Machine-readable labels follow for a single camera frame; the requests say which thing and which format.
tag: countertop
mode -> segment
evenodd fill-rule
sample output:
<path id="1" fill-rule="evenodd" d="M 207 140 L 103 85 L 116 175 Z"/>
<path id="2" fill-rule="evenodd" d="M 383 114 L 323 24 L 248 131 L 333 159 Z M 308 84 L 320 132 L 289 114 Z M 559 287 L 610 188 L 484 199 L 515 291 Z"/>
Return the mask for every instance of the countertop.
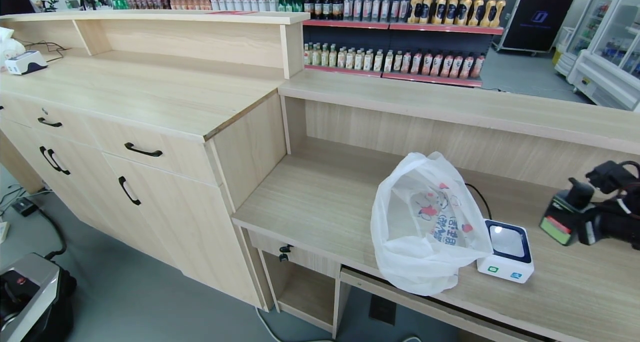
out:
<path id="1" fill-rule="evenodd" d="M 125 51 L 93 57 L 80 49 L 62 53 L 64 58 L 42 71 L 3 72 L 0 91 L 204 141 L 284 81 L 281 69 L 272 67 Z"/>

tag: black cable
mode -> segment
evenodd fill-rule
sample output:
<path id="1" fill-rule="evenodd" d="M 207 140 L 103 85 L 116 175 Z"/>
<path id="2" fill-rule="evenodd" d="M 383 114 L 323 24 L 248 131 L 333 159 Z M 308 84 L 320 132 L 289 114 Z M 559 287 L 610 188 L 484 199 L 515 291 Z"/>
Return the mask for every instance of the black cable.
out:
<path id="1" fill-rule="evenodd" d="M 480 191 L 478 191 L 478 189 L 476 189 L 476 187 L 474 185 L 471 185 L 470 183 L 465 183 L 465 185 L 471 187 L 472 189 L 474 189 L 478 196 L 480 196 L 480 198 L 482 199 L 483 203 L 484 203 L 484 207 L 486 207 L 486 214 L 489 215 L 489 219 L 493 220 L 493 216 L 491 215 L 491 210 L 489 209 L 489 203 L 487 203 L 486 199 L 484 196 L 482 196 L 482 194 L 480 193 Z"/>
<path id="2" fill-rule="evenodd" d="M 41 209 L 38 209 L 38 211 L 40 212 L 42 217 L 44 217 L 47 221 L 49 221 L 49 223 L 51 223 L 51 226 L 53 226 L 53 229 L 55 230 L 55 233 L 57 233 L 57 236 L 60 239 L 60 243 L 62 244 L 62 248 L 60 250 L 51 251 L 50 253 L 46 254 L 46 256 L 44 256 L 44 258 L 46 258 L 47 260 L 51 260 L 55 256 L 59 256 L 65 253 L 65 251 L 67 250 L 67 242 L 64 235 L 62 235 L 62 229 L 60 228 L 58 223 L 56 221 L 53 221 L 53 219 L 51 219 L 51 217 L 46 214 L 46 212 L 42 211 Z"/>

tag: black handle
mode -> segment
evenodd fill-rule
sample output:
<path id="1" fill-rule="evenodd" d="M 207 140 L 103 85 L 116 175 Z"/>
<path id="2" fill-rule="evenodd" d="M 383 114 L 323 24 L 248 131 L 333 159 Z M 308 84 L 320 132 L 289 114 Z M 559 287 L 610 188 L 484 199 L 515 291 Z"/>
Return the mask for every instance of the black handle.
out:
<path id="1" fill-rule="evenodd" d="M 38 117 L 38 122 L 41 124 L 45 124 L 46 126 L 62 127 L 62 123 L 48 123 L 47 120 L 44 119 L 44 117 Z"/>
<path id="2" fill-rule="evenodd" d="M 124 144 L 124 147 L 130 151 L 141 153 L 142 155 L 146 155 L 146 156 L 159 157 L 160 155 L 162 155 L 162 151 L 160 150 L 156 150 L 154 152 L 146 152 L 139 149 L 134 149 L 133 144 L 131 142 L 127 142 L 126 144 Z"/>
<path id="3" fill-rule="evenodd" d="M 53 151 L 52 149 L 48 149 L 48 151 L 46 151 L 48 153 L 48 156 L 51 158 L 51 161 L 53 161 L 55 163 L 55 165 L 57 165 L 57 170 L 60 171 L 61 173 L 64 173 L 65 175 L 70 175 L 71 173 L 69 172 L 69 170 L 62 170 L 62 167 L 60 167 L 60 164 L 58 164 L 58 162 L 55 160 L 55 158 L 53 158 L 53 154 L 55 154 L 55 151 Z"/>
<path id="4" fill-rule="evenodd" d="M 120 187 L 122 187 L 122 190 L 124 191 L 124 193 L 126 194 L 126 196 L 128 197 L 128 199 L 131 200 L 131 202 L 133 202 L 133 205 L 139 206 L 141 204 L 140 200 L 134 200 L 131 198 L 131 195 L 129 194 L 129 192 L 126 190 L 126 188 L 124 187 L 124 183 L 127 182 L 127 179 L 124 178 L 124 176 L 119 176 L 118 178 L 118 182 L 120 182 Z"/>
<path id="5" fill-rule="evenodd" d="M 49 165 L 51 165 L 51 167 L 53 167 L 54 170 L 61 172 L 62 169 L 60 167 L 57 167 L 56 165 L 52 164 L 51 161 L 47 158 L 47 156 L 44 154 L 47 152 L 47 148 L 44 146 L 40 147 L 40 153 L 42 154 L 42 157 L 44 157 L 44 159 L 46 160 L 46 162 L 48 162 Z"/>

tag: store shelf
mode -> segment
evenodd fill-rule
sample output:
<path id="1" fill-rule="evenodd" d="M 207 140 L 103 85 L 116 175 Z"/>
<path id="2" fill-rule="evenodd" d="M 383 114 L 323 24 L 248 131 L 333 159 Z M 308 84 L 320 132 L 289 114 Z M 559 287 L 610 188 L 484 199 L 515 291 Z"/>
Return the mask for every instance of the store shelf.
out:
<path id="1" fill-rule="evenodd" d="M 334 27 L 351 27 L 351 28 L 376 28 L 378 30 L 387 30 L 388 22 L 369 22 L 369 21 L 347 21 L 347 20 L 305 20 L 302 22 L 304 26 L 334 26 Z"/>
<path id="2" fill-rule="evenodd" d="M 489 35 L 502 35 L 505 30 L 502 27 L 485 27 L 485 26 L 461 26 L 461 25 L 445 25 L 445 24 L 419 24 L 419 23 L 391 23 L 391 30 L 418 30 L 418 31 L 444 31 L 444 32 L 465 32 L 465 33 L 484 33 Z"/>
<path id="3" fill-rule="evenodd" d="M 466 87 L 482 87 L 482 80 L 480 78 L 449 78 L 440 76 L 430 76 L 423 74 L 408 74 L 408 73 L 383 73 L 383 78 L 393 78 L 394 80 L 407 80 L 407 81 L 419 81 L 430 83 L 443 83 L 445 85 L 456 85 Z"/>
<path id="4" fill-rule="evenodd" d="M 348 73 L 348 74 L 359 74 L 362 76 L 380 77 L 380 73 L 376 71 L 343 69 L 341 67 L 328 67 L 328 66 L 318 66 L 318 65 L 304 65 L 304 68 L 310 69 L 310 70 L 319 70 L 319 71 L 327 71 L 327 72 L 335 72 L 335 73 Z"/>

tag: refrigerator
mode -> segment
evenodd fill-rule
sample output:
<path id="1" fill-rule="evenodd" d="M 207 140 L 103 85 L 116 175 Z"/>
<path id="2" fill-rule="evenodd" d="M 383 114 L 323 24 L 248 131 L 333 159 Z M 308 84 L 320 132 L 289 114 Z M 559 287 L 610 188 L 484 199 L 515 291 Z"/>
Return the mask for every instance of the refrigerator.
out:
<path id="1" fill-rule="evenodd" d="M 640 0 L 612 0 L 567 81 L 597 105 L 640 112 Z"/>
<path id="2" fill-rule="evenodd" d="M 578 26 L 575 28 L 573 37 L 569 42 L 566 51 L 555 65 L 555 70 L 564 76 L 568 76 L 573 68 L 580 51 L 589 48 L 599 27 L 608 18 L 608 11 L 615 0 L 590 0 L 585 9 Z"/>

